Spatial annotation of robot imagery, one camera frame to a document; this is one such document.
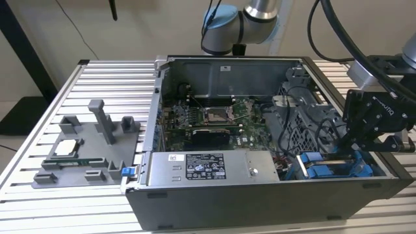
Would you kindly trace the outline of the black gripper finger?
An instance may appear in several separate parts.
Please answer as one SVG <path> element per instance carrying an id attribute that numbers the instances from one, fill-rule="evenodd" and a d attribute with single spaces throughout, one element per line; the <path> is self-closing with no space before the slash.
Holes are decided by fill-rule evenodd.
<path id="1" fill-rule="evenodd" d="M 357 145 L 359 150 L 363 152 L 410 152 L 410 138 L 406 137 L 405 139 L 402 139 L 395 135 L 387 136 L 383 142 L 365 140 L 354 142 L 353 145 Z"/>
<path id="2" fill-rule="evenodd" d="M 351 145 L 361 146 L 373 135 L 369 112 L 371 110 L 371 92 L 347 90 L 342 121 L 345 122 L 345 134 L 337 141 L 337 152 L 347 152 Z"/>

